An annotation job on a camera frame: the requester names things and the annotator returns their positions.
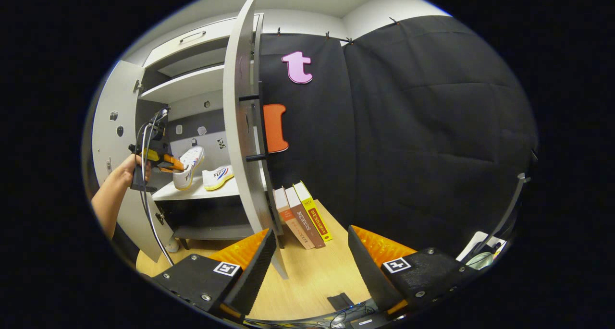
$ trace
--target white sneaker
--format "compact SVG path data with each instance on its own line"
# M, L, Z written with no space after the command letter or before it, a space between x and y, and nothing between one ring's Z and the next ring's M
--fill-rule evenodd
M204 170L203 171L203 185L207 191L217 190L224 183L233 178L233 168L231 166L219 167L216 170Z
M205 155L201 146L191 147L181 157L180 162L184 165L184 171L173 170L173 184L178 190L187 190L192 185L194 170L200 165Z

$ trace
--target drawer handle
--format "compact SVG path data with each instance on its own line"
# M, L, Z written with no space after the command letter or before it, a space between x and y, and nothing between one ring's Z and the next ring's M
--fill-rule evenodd
M184 40L185 40L186 38L189 38L190 36L194 36L194 35L198 35L198 34L201 34L201 36L203 36L203 35L205 35L205 33L206 33L206 31L201 31L201 32L197 32L196 34L192 34L192 35L185 36L184 38L182 38L182 39L180 40L180 43L184 42Z

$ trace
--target orange foam piece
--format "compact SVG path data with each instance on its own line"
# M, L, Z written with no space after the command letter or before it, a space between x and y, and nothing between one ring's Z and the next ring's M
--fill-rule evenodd
M282 134L282 114L285 111L286 107L282 104L265 104L263 106L267 150L270 153L288 149L288 142L284 140Z

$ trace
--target hand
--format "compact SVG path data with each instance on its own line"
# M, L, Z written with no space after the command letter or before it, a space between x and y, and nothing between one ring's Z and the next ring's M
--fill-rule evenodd
M135 167L137 163L141 164L141 156L136 155L136 163L135 163L135 155L130 154L128 158L126 158L121 165L119 165L116 169L114 169L114 173L117 174L117 178L121 182L123 182L126 187L130 187L132 184L132 173L135 171ZM152 174L151 162L148 161L145 166L145 181L149 182L149 176Z

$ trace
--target open cabinet door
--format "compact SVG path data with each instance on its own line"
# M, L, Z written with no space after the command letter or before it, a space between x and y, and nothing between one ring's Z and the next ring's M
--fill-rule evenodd
M239 196L252 229L254 232L267 228L277 231L263 190L259 162L246 162L246 156L255 155L258 151L254 135L254 127L259 123L259 120L255 119L256 107L252 107L252 101L239 101L239 97L253 93L250 86L250 52L253 42L254 1L247 0L239 12L226 48L222 77L224 126ZM277 248L271 263L280 276L287 279L277 237L275 241Z
M137 80L141 82L144 73L145 69L141 66L119 61L100 94L92 128L92 157L99 185L102 185L110 172L131 154L128 145L136 141L135 113L139 95L135 83ZM117 112L115 120L110 119L111 112ZM123 129L121 134L118 133L118 127ZM150 193L147 193L147 198L154 217L156 233L160 241L166 244L171 239L173 231L168 224L161 224L155 218L158 207ZM141 251L152 261L158 261L162 251L151 231L138 191L131 189L126 191L117 223Z

